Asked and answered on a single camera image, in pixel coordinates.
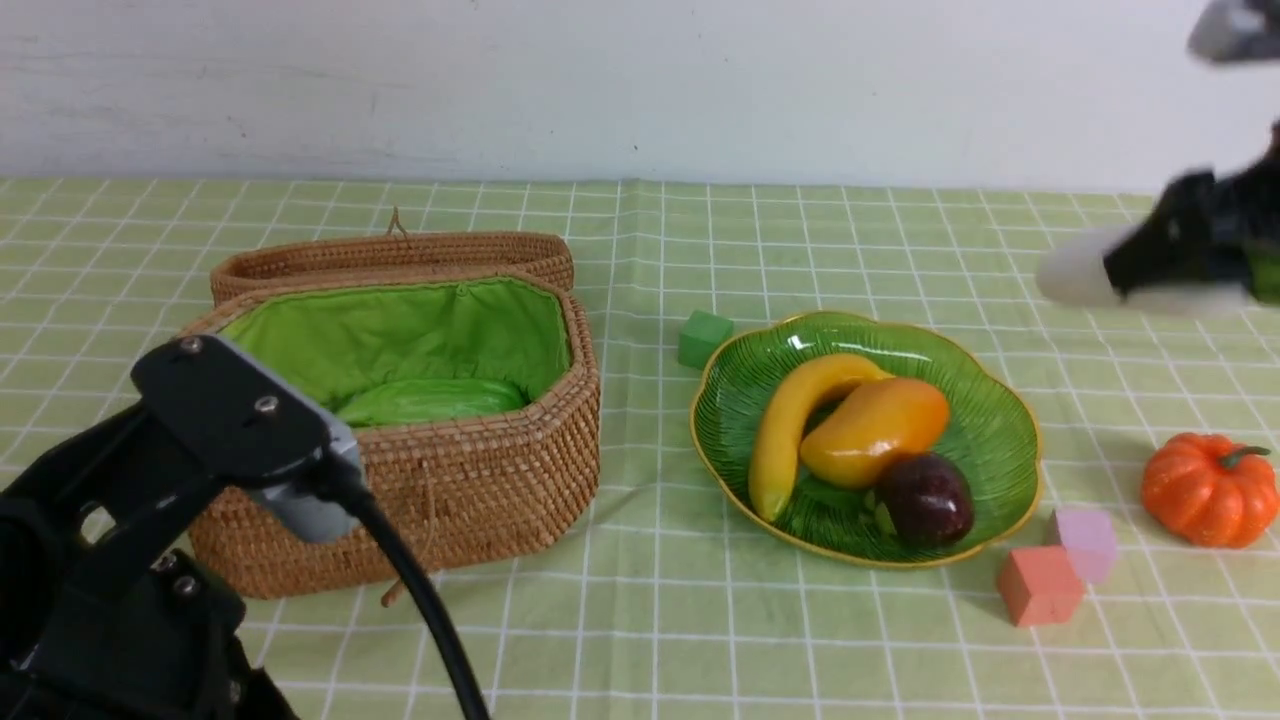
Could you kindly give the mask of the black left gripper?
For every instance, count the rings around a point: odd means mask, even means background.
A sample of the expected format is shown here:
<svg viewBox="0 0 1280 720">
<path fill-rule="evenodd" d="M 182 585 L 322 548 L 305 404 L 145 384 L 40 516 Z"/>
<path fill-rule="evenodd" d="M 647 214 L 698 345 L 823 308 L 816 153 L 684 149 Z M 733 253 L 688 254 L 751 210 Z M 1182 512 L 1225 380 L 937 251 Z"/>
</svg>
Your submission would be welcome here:
<svg viewBox="0 0 1280 720">
<path fill-rule="evenodd" d="M 177 539 L 221 491 L 141 404 L 3 492 L 5 701 L 239 701 L 244 602 Z"/>
</svg>

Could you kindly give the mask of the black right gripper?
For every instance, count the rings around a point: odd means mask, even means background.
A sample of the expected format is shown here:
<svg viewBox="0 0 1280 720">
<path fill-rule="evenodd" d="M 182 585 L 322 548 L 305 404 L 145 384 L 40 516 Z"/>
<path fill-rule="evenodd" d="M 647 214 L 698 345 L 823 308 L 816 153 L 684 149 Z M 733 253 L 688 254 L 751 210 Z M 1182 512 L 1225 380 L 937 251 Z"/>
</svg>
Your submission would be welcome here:
<svg viewBox="0 0 1280 720">
<path fill-rule="evenodd" d="M 1111 288 L 1235 287 L 1253 301 L 1279 292 L 1279 128 L 1247 168 L 1193 170 L 1170 181 L 1148 217 L 1102 261 Z"/>
</svg>

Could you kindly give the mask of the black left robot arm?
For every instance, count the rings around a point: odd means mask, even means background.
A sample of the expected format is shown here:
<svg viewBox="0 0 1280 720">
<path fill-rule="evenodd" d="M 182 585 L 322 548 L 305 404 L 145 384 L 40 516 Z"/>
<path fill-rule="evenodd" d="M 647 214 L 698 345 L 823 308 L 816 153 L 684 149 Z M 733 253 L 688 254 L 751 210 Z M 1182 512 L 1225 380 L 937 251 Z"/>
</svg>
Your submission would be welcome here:
<svg viewBox="0 0 1280 720">
<path fill-rule="evenodd" d="M 141 404 L 3 492 L 5 719 L 293 719 L 244 601 L 177 541 L 223 489 Z"/>
</svg>

